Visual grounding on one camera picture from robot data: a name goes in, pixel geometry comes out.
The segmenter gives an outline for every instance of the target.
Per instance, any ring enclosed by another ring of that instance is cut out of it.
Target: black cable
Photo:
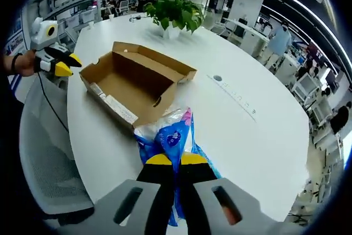
[[[41,87],[42,87],[43,95],[44,95],[46,101],[48,102],[48,104],[49,104],[49,106],[51,107],[52,111],[53,111],[54,114],[56,115],[57,119],[60,121],[61,125],[65,128],[65,130],[66,130],[67,132],[69,132],[69,131],[68,131],[68,128],[67,128],[67,127],[65,126],[65,124],[62,122],[62,120],[60,119],[59,115],[57,115],[55,109],[53,108],[53,106],[51,105],[51,103],[50,103],[48,97],[46,96],[45,91],[44,91],[44,86],[43,86],[42,78],[40,77],[40,74],[39,74],[39,73],[38,73],[38,77],[39,77],[40,85],[41,85]]]

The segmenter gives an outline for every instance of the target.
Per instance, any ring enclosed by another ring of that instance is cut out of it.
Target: open cardboard box
[[[114,42],[112,51],[80,76],[87,90],[125,126],[157,121],[174,100],[177,83],[196,70],[144,46]]]

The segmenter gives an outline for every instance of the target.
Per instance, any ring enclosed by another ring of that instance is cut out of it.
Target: potted plant
[[[189,0],[156,0],[146,3],[144,10],[153,23],[162,27],[167,39],[178,37],[185,27],[193,33],[204,21],[200,7]]]

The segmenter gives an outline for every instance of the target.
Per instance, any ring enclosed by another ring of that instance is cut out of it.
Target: white oval table
[[[82,29],[75,53],[83,66],[122,41],[197,69],[175,97],[176,104],[194,113],[197,144],[222,176],[258,199],[269,217],[283,221],[306,180],[309,125],[304,110],[265,67],[214,33],[199,28],[193,35],[181,32],[178,39],[165,40],[151,19],[132,23],[130,17]],[[79,70],[69,78],[68,125],[79,173],[95,203],[126,179],[135,179],[142,163],[134,138],[87,94]]]

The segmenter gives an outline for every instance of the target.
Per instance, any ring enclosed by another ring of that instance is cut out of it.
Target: green leaves
[[[167,29],[167,27],[169,27],[169,18],[163,18],[160,23],[161,23],[161,27],[163,27],[164,30]]]
[[[153,23],[161,24],[164,30],[171,21],[172,27],[181,30],[186,27],[193,33],[204,21],[200,6],[188,0],[157,0],[154,4],[145,4],[144,11],[153,18]]]

